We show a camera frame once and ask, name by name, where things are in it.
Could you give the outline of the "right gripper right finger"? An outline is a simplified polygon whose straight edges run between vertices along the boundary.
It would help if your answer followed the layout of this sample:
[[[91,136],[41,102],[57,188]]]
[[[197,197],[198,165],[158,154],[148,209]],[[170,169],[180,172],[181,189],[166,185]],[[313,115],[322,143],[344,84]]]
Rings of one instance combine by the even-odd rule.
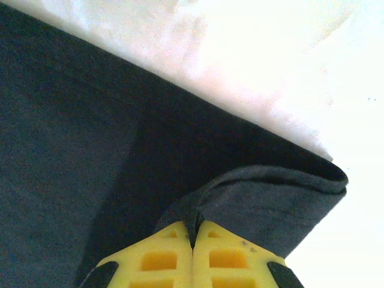
[[[193,249],[192,286],[196,288],[300,288],[302,283],[282,257],[204,221]]]

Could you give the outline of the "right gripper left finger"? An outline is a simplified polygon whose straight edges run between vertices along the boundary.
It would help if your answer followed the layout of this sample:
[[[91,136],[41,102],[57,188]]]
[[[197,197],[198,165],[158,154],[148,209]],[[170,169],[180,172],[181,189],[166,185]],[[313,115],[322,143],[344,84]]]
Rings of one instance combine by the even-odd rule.
[[[177,221],[105,257],[80,287],[191,287],[192,257],[187,228]]]

